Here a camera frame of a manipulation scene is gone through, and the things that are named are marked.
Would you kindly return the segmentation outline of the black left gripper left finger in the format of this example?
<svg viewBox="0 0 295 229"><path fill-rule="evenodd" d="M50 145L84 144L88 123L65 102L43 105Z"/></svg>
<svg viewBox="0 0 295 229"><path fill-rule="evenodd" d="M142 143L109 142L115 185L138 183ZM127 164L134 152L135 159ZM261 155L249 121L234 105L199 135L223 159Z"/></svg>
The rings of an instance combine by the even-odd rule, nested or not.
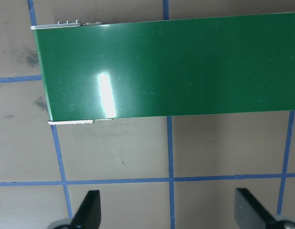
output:
<svg viewBox="0 0 295 229"><path fill-rule="evenodd" d="M99 190L87 192L72 219L61 219L49 225L50 229L98 229L101 224L101 199Z"/></svg>

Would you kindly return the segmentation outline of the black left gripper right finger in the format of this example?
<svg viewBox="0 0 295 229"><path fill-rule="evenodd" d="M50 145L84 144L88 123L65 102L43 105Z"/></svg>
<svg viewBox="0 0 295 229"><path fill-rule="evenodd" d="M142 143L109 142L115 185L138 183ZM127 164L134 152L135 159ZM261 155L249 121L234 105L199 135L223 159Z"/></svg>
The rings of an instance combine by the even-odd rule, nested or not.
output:
<svg viewBox="0 0 295 229"><path fill-rule="evenodd" d="M246 188L235 189L234 219L241 229L295 229L295 221L269 213Z"/></svg>

